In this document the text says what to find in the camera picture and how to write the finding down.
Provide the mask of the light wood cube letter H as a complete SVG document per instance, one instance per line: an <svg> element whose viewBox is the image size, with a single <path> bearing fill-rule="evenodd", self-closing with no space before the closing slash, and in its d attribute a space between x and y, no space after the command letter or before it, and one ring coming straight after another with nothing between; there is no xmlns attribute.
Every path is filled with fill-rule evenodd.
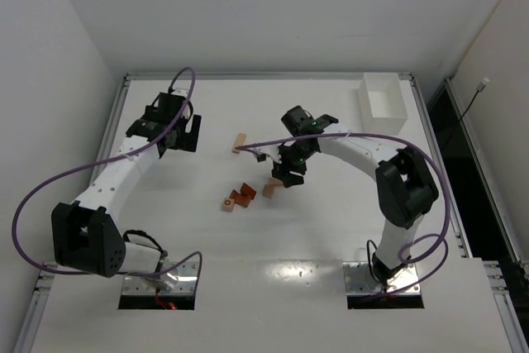
<svg viewBox="0 0 529 353"><path fill-rule="evenodd" d="M262 195L266 198L272 198L274 196L275 186L266 184L263 187Z"/></svg>

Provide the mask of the long light wood block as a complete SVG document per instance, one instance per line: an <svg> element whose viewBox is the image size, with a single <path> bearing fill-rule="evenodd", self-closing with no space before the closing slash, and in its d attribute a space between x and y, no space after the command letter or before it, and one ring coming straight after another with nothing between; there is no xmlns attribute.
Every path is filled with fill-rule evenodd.
<svg viewBox="0 0 529 353"><path fill-rule="evenodd" d="M239 147L245 144L246 137L247 137L247 135L245 133L241 132L241 133L237 134L236 139L235 139L234 144L233 144L233 147L232 147L232 152L233 153L236 153L236 154L240 153Z"/></svg>
<svg viewBox="0 0 529 353"><path fill-rule="evenodd" d="M269 178L268 184L274 187L283 187L283 182L276 178Z"/></svg>

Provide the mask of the white perforated box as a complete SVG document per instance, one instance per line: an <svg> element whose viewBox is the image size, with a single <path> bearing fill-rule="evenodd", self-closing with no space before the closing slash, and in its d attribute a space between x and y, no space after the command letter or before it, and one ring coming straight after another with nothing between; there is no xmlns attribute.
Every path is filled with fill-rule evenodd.
<svg viewBox="0 0 529 353"><path fill-rule="evenodd" d="M397 136L406 123L407 109L395 73L365 73L358 88L363 129L368 133Z"/></svg>

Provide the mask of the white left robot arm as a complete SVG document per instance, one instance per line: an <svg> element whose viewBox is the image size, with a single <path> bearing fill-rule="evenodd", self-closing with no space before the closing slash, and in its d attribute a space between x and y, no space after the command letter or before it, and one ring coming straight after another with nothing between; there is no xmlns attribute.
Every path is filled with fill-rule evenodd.
<svg viewBox="0 0 529 353"><path fill-rule="evenodd" d="M120 231L118 221L127 198L166 151L197 149L202 118L187 97L182 89L161 93L126 130L117 161L72 203L54 208L52 236L59 265L106 278L160 270L164 250L151 239L132 242L131 232Z"/></svg>

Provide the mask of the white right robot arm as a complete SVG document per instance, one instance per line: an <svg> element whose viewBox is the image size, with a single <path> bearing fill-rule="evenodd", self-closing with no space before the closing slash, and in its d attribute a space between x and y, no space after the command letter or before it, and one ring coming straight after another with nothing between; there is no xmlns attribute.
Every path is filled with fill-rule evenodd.
<svg viewBox="0 0 529 353"><path fill-rule="evenodd" d="M307 161L313 155L339 160L371 182L370 191L384 226L376 250L354 275L364 291L387 286L410 259L407 244L439 198L423 156L409 145L398 149L373 138L355 137L335 117L324 114L314 118L300 106L286 111L281 122L293 142L277 146L272 176L284 187L304 183Z"/></svg>

